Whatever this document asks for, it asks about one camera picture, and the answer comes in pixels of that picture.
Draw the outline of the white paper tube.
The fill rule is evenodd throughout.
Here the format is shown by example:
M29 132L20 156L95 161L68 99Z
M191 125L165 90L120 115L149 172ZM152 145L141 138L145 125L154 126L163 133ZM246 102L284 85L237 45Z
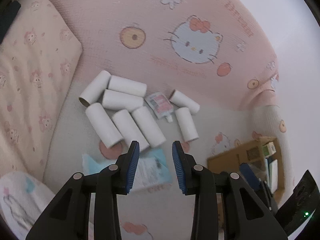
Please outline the white paper tube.
M123 140L123 136L110 119L100 103L93 103L86 108L85 114L93 129L107 148Z
M112 116L112 121L123 136L128 147L131 145L132 141L139 142L140 152L150 147L150 144L140 131L128 110L122 109L114 113Z
M166 142L166 138L146 106L131 113L133 119L152 148Z
M138 81L133 81L119 76L112 75L108 83L109 90L144 97L147 92L147 85Z
M104 90L107 89L110 78L111 74L108 71L102 70L80 94L79 101L85 107L96 103Z
M126 109L129 113L143 107L144 99L139 96L106 89L103 94L102 106L105 109L119 111Z

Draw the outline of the white patterned plush cloth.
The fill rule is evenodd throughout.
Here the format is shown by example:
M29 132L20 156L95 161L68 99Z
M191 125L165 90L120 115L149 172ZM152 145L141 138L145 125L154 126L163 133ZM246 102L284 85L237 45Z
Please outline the white patterned plush cloth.
M33 176L14 171L1 177L1 214L18 239L25 239L55 194Z

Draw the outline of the brown cardboard box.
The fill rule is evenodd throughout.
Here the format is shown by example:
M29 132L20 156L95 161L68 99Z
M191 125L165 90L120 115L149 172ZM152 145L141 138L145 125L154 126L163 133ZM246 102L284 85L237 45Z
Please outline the brown cardboard box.
M275 152L271 155L265 155L263 148L269 143L273 144ZM267 176L271 175L271 168L267 167L273 161L278 163L278 182L277 188L272 189L271 192L279 204L285 192L285 177L281 148L277 138L259 137L257 140L241 144L220 155L208 158L207 166L214 173L239 172L240 165L247 163L257 173L257 177L270 182L271 178L267 178Z

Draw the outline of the green white small box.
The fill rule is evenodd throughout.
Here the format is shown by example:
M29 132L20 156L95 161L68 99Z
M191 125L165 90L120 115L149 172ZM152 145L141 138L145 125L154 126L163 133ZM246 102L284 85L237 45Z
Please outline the green white small box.
M268 143L266 143L265 145L262 146L262 153L263 153L263 156L265 158L268 158L269 156L272 156L276 152L277 151L276 151L275 144L272 141L268 142Z

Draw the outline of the blue face mask packet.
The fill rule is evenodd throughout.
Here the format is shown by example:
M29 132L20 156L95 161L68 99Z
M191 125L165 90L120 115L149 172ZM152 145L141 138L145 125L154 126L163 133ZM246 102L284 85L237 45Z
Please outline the blue face mask packet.
M116 160L110 159L97 162L89 154L82 155L82 168L85 175L99 173L105 167L115 163ZM142 191L171 183L172 177L161 148L150 150L139 158L132 191Z

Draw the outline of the small white tube lower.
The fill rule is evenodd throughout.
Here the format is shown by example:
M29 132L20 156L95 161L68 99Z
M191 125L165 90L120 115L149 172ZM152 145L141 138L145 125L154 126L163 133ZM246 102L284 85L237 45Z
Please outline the small white tube lower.
M175 111L176 119L180 127L182 137L186 142L199 139L193 117L187 107L181 107Z

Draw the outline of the small white tube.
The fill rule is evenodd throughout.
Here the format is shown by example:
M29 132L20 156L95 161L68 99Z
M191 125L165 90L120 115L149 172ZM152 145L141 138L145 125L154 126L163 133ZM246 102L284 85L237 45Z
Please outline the small white tube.
M193 117L187 107L181 107L175 111L176 119L180 127L182 137L186 142L199 139Z
M196 101L189 98L179 90L173 91L169 98L169 101L178 107L187 107L192 115L197 114L200 110L200 105Z

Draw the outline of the small white tube upper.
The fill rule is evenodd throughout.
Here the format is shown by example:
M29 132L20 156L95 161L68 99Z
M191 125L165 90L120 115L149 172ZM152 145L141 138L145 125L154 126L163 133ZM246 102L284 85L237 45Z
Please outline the small white tube upper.
M197 114L200 110L200 105L196 101L189 98L179 90L173 91L169 98L169 101L178 107L187 107L192 115Z

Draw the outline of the small pink spout pouch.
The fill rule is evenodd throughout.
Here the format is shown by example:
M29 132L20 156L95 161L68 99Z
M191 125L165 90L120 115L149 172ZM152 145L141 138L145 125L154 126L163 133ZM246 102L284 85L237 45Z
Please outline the small pink spout pouch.
M145 101L153 110L157 119L165 118L168 123L173 122L172 113L174 112L174 107L163 93L150 94L145 98Z

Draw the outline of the cream patterned pillow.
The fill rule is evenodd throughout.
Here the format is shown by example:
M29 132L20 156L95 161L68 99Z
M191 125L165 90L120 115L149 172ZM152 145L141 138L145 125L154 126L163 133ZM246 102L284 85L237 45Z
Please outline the cream patterned pillow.
M42 180L82 45L49 0L20 0L1 44L1 174Z

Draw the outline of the pink Hello Kitty blanket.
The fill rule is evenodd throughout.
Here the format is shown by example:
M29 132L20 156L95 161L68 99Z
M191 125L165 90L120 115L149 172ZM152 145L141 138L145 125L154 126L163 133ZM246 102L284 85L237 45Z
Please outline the pink Hello Kitty blanket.
M54 132L46 181L60 187L102 161L100 140L79 96L101 70L146 84L147 94L180 91L196 101L198 139L185 151L205 164L262 136L275 136L276 56L239 0L50 0L83 54Z

